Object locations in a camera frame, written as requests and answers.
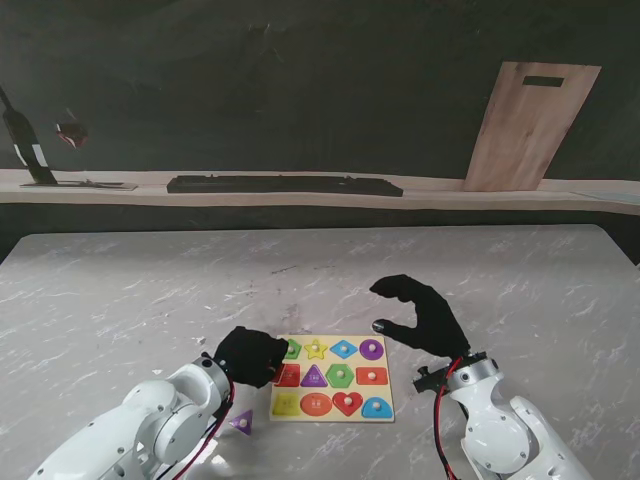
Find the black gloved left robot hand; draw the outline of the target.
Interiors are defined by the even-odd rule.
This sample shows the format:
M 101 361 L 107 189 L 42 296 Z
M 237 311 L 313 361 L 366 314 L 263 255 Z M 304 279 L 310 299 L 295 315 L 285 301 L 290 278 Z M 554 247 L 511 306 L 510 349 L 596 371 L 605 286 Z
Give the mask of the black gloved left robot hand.
M 262 388 L 275 378 L 288 348 L 285 339 L 237 326 L 218 345 L 213 359 L 233 382 Z

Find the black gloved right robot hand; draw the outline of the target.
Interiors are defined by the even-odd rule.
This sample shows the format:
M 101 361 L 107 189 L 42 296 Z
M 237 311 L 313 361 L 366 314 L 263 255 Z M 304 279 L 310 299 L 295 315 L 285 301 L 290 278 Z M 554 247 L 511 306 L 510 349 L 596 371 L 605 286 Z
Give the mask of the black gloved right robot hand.
M 400 274 L 377 280 L 370 291 L 383 298 L 412 303 L 416 314 L 415 327 L 378 319 L 372 324 L 375 332 L 437 357 L 456 360 L 470 353 L 470 344 L 448 302 L 433 287 Z

